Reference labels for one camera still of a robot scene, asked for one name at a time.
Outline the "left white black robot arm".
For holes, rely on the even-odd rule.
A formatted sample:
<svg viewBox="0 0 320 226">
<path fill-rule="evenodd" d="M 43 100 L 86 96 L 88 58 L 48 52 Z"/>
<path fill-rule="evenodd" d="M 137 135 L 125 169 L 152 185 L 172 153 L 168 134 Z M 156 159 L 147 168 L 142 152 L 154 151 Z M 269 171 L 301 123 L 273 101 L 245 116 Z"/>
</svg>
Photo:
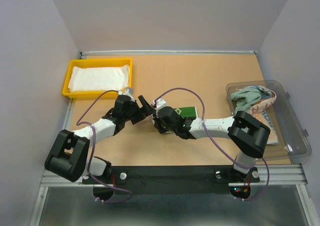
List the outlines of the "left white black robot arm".
<svg viewBox="0 0 320 226">
<path fill-rule="evenodd" d="M 96 123 L 76 131 L 60 131 L 45 160 L 44 168 L 71 182 L 78 180 L 88 166 L 87 156 L 94 141 L 112 137 L 124 128 L 126 122 L 136 124 L 155 112 L 142 95 L 138 99 L 142 107 L 130 96 L 119 95 L 114 107 Z"/>
</svg>

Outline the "green frog pattern towel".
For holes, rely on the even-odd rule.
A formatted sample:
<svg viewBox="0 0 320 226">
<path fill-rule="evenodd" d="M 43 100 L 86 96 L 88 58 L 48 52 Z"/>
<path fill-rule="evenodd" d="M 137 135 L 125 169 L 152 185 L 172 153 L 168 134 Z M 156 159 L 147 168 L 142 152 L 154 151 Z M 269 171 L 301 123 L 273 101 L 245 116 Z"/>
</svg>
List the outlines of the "green frog pattern towel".
<svg viewBox="0 0 320 226">
<path fill-rule="evenodd" d="M 165 133 L 182 132 L 198 117 L 196 107 L 164 107 L 158 113 Z"/>
</svg>

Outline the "white terry towel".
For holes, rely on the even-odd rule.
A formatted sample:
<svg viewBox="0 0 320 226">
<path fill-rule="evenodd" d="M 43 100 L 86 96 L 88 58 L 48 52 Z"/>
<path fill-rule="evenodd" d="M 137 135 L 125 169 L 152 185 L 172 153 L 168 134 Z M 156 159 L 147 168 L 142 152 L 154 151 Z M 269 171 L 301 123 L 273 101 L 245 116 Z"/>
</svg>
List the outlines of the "white terry towel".
<svg viewBox="0 0 320 226">
<path fill-rule="evenodd" d="M 120 91 L 129 86 L 129 65 L 122 67 L 74 67 L 68 84 L 70 92 Z"/>
</svg>

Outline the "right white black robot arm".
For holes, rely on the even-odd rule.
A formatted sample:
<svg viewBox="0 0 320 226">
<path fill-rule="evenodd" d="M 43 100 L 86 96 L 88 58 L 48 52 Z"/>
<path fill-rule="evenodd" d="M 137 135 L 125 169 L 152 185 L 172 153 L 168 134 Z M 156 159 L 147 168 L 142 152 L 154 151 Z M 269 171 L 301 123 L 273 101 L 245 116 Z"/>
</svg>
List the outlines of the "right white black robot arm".
<svg viewBox="0 0 320 226">
<path fill-rule="evenodd" d="M 160 134 L 172 132 L 176 136 L 188 139 L 215 138 L 230 139 L 238 148 L 236 158 L 230 168 L 232 179 L 241 181 L 247 177 L 256 161 L 263 158 L 270 136 L 270 129 L 245 111 L 235 116 L 221 119 L 183 118 L 172 107 L 165 106 L 153 115 L 154 126 Z"/>
</svg>

